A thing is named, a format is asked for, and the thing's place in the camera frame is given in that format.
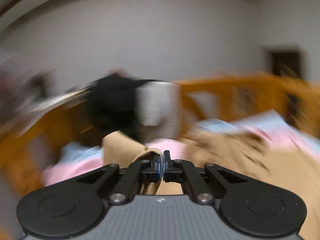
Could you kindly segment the black coat on rail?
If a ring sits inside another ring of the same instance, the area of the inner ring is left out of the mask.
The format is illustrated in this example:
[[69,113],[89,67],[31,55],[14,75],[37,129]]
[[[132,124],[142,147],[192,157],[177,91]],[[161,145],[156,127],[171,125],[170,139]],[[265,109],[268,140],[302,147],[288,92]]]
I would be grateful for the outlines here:
[[153,79],[132,79],[111,74],[92,82],[86,96],[92,124],[105,137],[120,131],[142,141],[137,116],[136,90]]

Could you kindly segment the dark framed portrait picture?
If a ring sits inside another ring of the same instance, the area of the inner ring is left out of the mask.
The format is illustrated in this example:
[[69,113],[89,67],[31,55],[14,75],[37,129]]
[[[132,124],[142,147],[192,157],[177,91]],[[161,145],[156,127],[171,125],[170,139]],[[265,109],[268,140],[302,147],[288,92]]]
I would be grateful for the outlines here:
[[263,70],[275,76],[305,79],[304,51],[298,46],[263,46],[261,63]]

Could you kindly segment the light blue bed sheet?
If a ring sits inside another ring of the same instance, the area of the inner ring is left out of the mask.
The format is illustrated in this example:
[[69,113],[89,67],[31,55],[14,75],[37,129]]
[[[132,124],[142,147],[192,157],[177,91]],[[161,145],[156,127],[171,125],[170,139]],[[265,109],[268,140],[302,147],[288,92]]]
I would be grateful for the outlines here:
[[[196,126],[205,131],[214,133],[234,133],[245,130],[257,130],[269,133],[291,128],[291,126],[273,110],[234,122],[209,119],[198,122]],[[61,148],[59,161],[65,164],[73,164],[86,159],[102,156],[103,148],[100,146],[88,147],[83,146],[76,141],[71,141]]]

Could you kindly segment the white grey knit cloth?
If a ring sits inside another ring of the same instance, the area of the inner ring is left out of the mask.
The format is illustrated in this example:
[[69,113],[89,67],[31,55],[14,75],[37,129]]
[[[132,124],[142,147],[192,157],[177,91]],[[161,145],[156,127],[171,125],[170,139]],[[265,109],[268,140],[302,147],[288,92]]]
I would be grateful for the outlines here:
[[142,143],[176,139],[182,120],[181,88],[163,81],[150,81],[136,90],[138,133]]

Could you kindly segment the tan hooded zip jacket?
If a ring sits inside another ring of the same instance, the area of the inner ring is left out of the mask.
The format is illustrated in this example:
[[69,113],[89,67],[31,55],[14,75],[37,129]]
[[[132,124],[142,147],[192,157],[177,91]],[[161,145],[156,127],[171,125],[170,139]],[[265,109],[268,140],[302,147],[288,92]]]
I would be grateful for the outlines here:
[[196,167],[214,163],[292,191],[307,207],[300,235],[319,239],[319,157],[293,132],[280,129],[223,134],[198,130],[180,141],[156,139],[145,145],[113,132],[103,138],[102,145],[104,164],[125,168],[169,150],[172,159],[188,160]]

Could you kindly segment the wooden bed frame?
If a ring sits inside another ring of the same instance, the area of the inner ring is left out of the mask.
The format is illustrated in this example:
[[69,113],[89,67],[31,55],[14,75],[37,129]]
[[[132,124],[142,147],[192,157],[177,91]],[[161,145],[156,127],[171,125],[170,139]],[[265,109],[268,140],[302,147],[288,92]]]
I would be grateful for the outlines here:
[[[272,109],[296,128],[319,136],[319,85],[266,73],[180,80],[177,84],[178,135],[191,128],[188,115],[197,120],[206,118],[203,107],[191,94],[207,92],[216,102],[215,117],[223,121]],[[72,140],[101,142],[102,137],[85,112],[88,93],[88,89],[82,89],[42,102],[28,113],[24,126],[1,134],[1,169],[18,194],[25,195],[42,185],[40,169],[27,149],[39,135],[44,136],[54,160],[58,159],[61,147]]]

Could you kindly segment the pink shirt on bed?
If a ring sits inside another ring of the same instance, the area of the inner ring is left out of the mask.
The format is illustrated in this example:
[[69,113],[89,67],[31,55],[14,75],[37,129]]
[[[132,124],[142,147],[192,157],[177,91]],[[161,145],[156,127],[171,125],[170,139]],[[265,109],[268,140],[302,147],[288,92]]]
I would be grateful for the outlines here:
[[[271,146],[288,146],[292,143],[306,150],[313,157],[319,157],[319,139],[305,132],[299,131],[296,128],[282,129],[281,131],[272,131],[265,133],[263,131],[246,130],[257,133]],[[44,186],[49,186],[86,172],[95,170],[103,165],[103,156],[91,159],[86,159],[73,164],[65,164],[58,162],[55,165],[50,165],[44,169],[41,175],[41,180]]]

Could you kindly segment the plastic bag of clothes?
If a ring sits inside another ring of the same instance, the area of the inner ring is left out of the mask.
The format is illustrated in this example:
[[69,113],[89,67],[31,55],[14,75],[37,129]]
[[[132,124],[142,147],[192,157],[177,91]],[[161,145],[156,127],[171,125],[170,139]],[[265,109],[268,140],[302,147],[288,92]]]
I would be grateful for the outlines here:
[[12,54],[1,52],[1,133],[6,133],[31,109],[53,94],[52,72],[22,72]]

